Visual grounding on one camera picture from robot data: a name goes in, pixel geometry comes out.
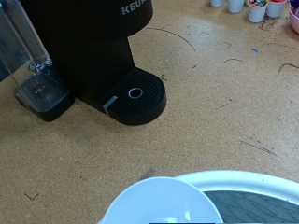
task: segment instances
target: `keurig coffee maker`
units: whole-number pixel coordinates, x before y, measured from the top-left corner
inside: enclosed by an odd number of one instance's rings
[[[150,0],[21,0],[20,5],[74,96],[129,125],[150,122],[164,111],[163,82],[135,67],[127,39],[150,21]]]

